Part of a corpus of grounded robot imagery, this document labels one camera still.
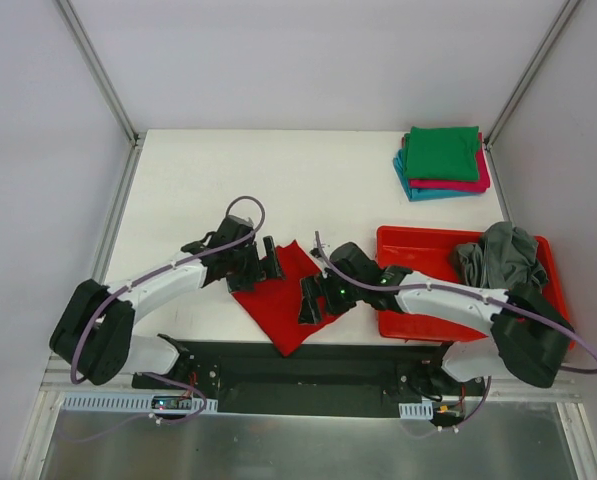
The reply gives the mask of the red t-shirt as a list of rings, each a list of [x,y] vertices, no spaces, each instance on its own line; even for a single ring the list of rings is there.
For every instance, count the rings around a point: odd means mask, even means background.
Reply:
[[[300,324],[300,280],[319,273],[316,263],[296,241],[276,248],[284,280],[265,280],[251,292],[232,294],[283,357],[296,351],[311,335],[334,323],[339,315],[325,313],[318,325]]]

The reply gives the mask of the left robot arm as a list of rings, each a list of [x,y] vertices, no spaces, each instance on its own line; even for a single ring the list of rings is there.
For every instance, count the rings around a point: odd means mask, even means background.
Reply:
[[[191,354],[166,334],[141,336],[135,325],[178,297],[225,281],[229,292],[251,292],[284,272],[270,236],[259,249],[256,228],[226,215],[218,228],[181,247],[167,263],[112,285],[93,279],[74,290],[50,340],[78,382],[103,385],[120,373],[154,374],[166,388],[188,380]]]

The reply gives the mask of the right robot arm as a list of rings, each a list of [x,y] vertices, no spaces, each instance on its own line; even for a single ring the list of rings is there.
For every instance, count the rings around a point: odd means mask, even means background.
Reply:
[[[318,325],[325,316],[341,316],[360,302],[376,311],[437,318],[482,337],[450,342],[439,363],[428,369],[435,392],[451,394],[464,382],[504,372],[533,387],[553,385],[573,328],[532,286],[477,288],[400,265],[381,267],[353,242],[324,262],[322,271],[299,282],[299,323]]]

